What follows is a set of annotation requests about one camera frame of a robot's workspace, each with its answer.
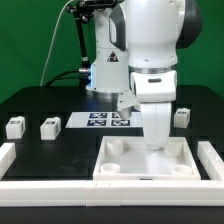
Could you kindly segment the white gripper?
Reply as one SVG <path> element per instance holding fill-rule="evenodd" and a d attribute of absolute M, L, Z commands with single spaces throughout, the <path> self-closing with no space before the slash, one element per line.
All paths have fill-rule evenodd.
<path fill-rule="evenodd" d="M 177 72 L 131 73 L 131 90 L 119 94 L 117 112 L 122 119 L 131 117 L 132 108 L 140 106 L 143 134 L 150 149 L 166 146 L 171 124 L 172 102 L 176 100 Z"/>

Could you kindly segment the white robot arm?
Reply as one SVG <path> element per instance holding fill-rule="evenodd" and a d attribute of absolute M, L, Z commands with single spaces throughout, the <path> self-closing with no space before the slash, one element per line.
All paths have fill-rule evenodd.
<path fill-rule="evenodd" d="M 176 99 L 176 51 L 202 30 L 197 0 L 124 0 L 94 14 L 97 56 L 89 94 L 115 98 L 123 119 L 141 112 L 145 142 L 166 145 Z"/>

